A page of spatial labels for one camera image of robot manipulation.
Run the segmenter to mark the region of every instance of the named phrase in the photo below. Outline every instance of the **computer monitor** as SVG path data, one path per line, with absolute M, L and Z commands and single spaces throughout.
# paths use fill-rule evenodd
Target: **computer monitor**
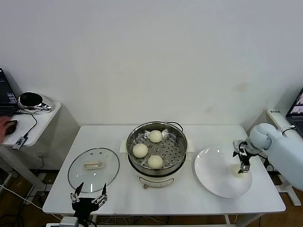
M 286 116 L 303 116 L 303 88 Z
M 4 75 L 3 70 L 0 68 L 0 107 L 17 107 L 17 99 Z

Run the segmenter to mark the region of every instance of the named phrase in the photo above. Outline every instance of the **human hand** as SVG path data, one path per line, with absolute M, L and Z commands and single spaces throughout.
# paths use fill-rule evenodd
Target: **human hand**
M 10 121 L 10 117 L 0 117 L 0 144 L 4 142 L 7 130 L 7 122 Z

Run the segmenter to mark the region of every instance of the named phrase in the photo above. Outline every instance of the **laptop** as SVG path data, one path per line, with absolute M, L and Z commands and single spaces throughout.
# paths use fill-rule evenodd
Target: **laptop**
M 286 119 L 296 127 L 298 133 L 303 137 L 303 88 L 288 111 Z
M 0 68 L 0 116 L 12 116 L 18 110 L 18 101 Z

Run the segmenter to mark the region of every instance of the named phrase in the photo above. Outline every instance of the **computer mouse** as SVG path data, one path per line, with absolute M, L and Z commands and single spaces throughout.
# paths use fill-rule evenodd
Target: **computer mouse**
M 5 124 L 6 126 L 6 135 L 10 135 L 12 134 L 14 131 L 16 131 L 16 127 L 17 127 L 18 121 L 17 120 L 12 120 L 9 121 Z

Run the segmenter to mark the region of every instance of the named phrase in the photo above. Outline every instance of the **white plate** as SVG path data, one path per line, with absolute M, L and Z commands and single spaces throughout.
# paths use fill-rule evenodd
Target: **white plate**
M 202 150 L 195 158 L 195 172 L 200 182 L 212 193 L 224 198 L 237 198 L 247 193 L 252 185 L 251 171 L 243 178 L 232 173 L 232 166 L 238 164 L 238 157 L 232 157 L 233 150 L 211 147 Z

